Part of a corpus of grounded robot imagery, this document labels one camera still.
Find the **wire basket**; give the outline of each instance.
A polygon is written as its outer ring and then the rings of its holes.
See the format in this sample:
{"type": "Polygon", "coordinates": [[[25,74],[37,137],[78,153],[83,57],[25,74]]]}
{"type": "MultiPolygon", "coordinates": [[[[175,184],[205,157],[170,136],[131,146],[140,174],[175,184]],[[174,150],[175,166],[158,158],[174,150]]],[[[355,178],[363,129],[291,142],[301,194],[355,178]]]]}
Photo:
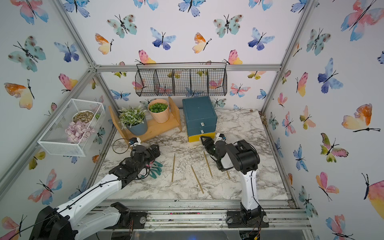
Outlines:
{"type": "Polygon", "coordinates": [[[49,154],[85,157],[97,136],[104,118],[105,109],[102,103],[71,99],[55,118],[54,122],[45,130],[38,143],[49,154]],[[67,140],[68,134],[65,133],[65,129],[72,122],[73,116],[80,111],[91,111],[94,113],[87,129],[94,129],[96,133],[91,134],[86,141],[80,141],[77,144],[70,143],[67,140]]]}
{"type": "Polygon", "coordinates": [[[226,63],[137,64],[135,77],[138,96],[225,96],[227,94],[226,63]],[[191,67],[178,68],[177,65],[191,67]]]}

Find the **blue flower pot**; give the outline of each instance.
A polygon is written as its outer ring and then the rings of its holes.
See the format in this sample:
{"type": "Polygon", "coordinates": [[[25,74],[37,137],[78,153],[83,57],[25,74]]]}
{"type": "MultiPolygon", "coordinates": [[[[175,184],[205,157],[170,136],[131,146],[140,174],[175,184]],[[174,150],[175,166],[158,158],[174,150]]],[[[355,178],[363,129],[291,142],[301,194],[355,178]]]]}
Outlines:
{"type": "Polygon", "coordinates": [[[144,133],[147,132],[148,130],[148,125],[147,125],[147,119],[144,118],[144,123],[140,123],[138,125],[135,125],[135,126],[127,126],[128,130],[136,135],[136,136],[140,136],[140,135],[143,135],[144,133]]]}

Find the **wooden shelf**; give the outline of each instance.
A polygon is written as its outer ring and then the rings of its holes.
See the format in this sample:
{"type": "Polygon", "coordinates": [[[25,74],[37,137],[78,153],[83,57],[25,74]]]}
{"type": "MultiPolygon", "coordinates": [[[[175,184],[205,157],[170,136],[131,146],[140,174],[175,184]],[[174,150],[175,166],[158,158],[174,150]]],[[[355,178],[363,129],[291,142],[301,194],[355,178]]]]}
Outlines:
{"type": "Polygon", "coordinates": [[[139,137],[142,142],[151,139],[163,132],[169,131],[175,127],[178,127],[180,131],[182,130],[181,121],[180,121],[180,112],[179,108],[176,106],[171,97],[168,97],[169,106],[171,109],[171,113],[169,115],[168,121],[164,123],[158,123],[154,119],[147,121],[148,130],[145,134],[136,136],[132,134],[128,129],[123,129],[121,123],[119,122],[119,117],[112,110],[112,107],[109,106],[109,112],[111,113],[112,122],[121,134],[121,136],[125,139],[125,142],[129,145],[129,140],[133,137],[139,137]]]}

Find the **seeds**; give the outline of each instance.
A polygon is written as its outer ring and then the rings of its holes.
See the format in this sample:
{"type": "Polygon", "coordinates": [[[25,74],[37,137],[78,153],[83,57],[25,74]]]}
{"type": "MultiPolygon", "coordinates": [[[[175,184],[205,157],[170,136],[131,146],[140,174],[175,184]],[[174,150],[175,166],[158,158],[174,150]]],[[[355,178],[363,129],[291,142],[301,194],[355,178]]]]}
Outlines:
{"type": "Polygon", "coordinates": [[[93,112],[85,111],[85,112],[79,112],[73,117],[73,121],[81,121],[81,122],[90,122],[93,119],[93,112]]]}

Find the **blue wooden box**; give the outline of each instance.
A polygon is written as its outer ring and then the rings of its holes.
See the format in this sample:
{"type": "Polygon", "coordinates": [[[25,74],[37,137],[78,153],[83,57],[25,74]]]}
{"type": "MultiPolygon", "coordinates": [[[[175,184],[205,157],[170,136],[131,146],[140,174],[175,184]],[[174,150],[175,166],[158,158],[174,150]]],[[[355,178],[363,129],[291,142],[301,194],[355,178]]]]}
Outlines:
{"type": "Polygon", "coordinates": [[[217,115],[208,96],[182,102],[188,136],[216,131],[217,115]]]}

